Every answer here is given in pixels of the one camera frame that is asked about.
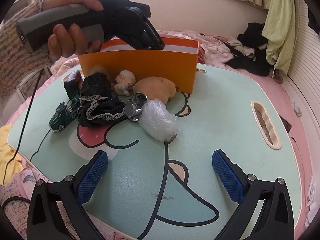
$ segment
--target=radiator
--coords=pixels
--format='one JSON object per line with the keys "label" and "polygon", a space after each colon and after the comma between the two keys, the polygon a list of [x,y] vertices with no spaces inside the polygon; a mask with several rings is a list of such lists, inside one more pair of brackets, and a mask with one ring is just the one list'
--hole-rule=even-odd
{"label": "radiator", "polygon": [[288,76],[300,89],[320,123],[320,36],[308,26],[308,6],[296,0],[299,27]]}
{"label": "radiator", "polygon": [[5,125],[11,115],[18,110],[19,106],[25,102],[22,94],[17,90],[12,97],[9,99],[7,105],[5,106],[2,114],[0,115],[0,127]]}

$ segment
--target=stuffed toy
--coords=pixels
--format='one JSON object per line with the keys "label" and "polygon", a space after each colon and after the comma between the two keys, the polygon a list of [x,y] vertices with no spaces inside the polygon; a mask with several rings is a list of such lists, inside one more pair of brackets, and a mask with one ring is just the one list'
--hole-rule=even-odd
{"label": "stuffed toy", "polygon": [[136,78],[129,70],[123,70],[116,77],[115,83],[113,90],[117,95],[129,96],[129,90],[131,90],[136,83]]}
{"label": "stuffed toy", "polygon": [[166,104],[175,95],[176,86],[166,78],[148,77],[138,81],[133,92],[146,95],[148,100],[159,99]]}

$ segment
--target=blue gripper pad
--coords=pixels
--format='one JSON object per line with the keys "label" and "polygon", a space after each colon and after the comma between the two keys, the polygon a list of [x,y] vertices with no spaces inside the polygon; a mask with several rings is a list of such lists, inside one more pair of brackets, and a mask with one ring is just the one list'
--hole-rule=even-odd
{"label": "blue gripper pad", "polygon": [[77,202],[82,205],[90,200],[103,173],[108,167],[108,155],[103,152],[89,169],[78,186]]}
{"label": "blue gripper pad", "polygon": [[218,151],[212,154],[212,166],[233,202],[244,200],[243,186]]}

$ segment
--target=hand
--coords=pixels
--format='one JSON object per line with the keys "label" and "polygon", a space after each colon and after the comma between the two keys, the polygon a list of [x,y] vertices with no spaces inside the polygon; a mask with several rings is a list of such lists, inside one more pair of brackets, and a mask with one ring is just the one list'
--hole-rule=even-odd
{"label": "hand", "polygon": [[[46,11],[55,7],[82,3],[89,9],[95,11],[103,10],[102,4],[98,0],[44,0],[42,10]],[[82,33],[80,27],[72,24],[67,31],[62,24],[57,24],[52,35],[48,39],[49,59],[54,62],[61,56],[70,57],[73,54],[82,55],[86,52],[94,53],[99,51],[101,42],[94,41],[88,46],[88,41]]]}

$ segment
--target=yellow cloth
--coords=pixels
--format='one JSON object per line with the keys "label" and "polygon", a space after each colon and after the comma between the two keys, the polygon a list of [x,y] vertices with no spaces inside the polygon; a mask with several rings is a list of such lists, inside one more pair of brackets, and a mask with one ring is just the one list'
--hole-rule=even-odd
{"label": "yellow cloth", "polygon": [[262,36],[269,40],[267,61],[287,74],[295,39],[294,0],[269,0],[269,12]]}
{"label": "yellow cloth", "polygon": [[[0,128],[0,184],[3,182],[5,166],[7,162],[13,157],[14,150],[9,147],[8,145],[8,135],[12,125],[8,124]],[[7,168],[7,172],[5,175],[4,184],[7,184],[14,174],[18,173],[19,171],[23,170],[21,165],[21,156],[17,154],[16,158],[10,162]]]}

